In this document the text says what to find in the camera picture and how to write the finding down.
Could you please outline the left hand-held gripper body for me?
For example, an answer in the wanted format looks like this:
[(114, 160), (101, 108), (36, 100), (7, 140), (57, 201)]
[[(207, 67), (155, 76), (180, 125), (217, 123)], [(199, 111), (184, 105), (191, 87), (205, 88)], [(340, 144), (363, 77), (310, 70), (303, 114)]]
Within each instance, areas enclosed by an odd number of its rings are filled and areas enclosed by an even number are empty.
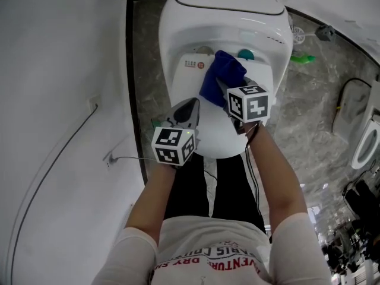
[(151, 147), (157, 162), (172, 167), (183, 166), (198, 147), (198, 122), (199, 115), (179, 122), (172, 114), (156, 127)]

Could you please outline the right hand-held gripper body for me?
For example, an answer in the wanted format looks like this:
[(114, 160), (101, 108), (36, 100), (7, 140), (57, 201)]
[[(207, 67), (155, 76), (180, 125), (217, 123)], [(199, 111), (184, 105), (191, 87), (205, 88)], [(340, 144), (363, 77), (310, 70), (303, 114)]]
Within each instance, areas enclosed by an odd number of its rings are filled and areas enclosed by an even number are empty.
[(237, 135), (244, 133), (243, 124), (266, 121), (270, 116), (270, 93), (264, 86), (228, 88), (229, 110), (226, 110)]

